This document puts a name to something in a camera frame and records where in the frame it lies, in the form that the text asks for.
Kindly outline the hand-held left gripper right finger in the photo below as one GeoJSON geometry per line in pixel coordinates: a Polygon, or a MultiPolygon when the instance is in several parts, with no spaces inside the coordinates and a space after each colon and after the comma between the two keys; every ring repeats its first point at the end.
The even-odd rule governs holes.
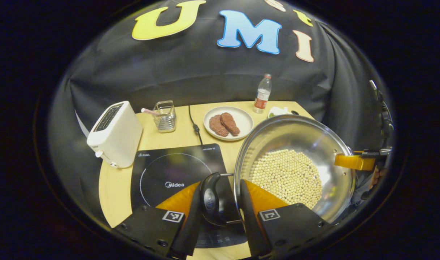
{"type": "Polygon", "coordinates": [[[240,181],[240,193],[240,211],[253,259],[306,255],[332,228],[304,204],[287,204],[250,181],[240,181]]]}

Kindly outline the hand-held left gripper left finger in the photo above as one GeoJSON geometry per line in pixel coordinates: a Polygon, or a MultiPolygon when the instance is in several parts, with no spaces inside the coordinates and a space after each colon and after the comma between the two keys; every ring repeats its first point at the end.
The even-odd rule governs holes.
{"type": "Polygon", "coordinates": [[[159,258],[185,260],[193,255],[200,232],[199,184],[195,182],[156,207],[137,207],[114,230],[159,258]]]}

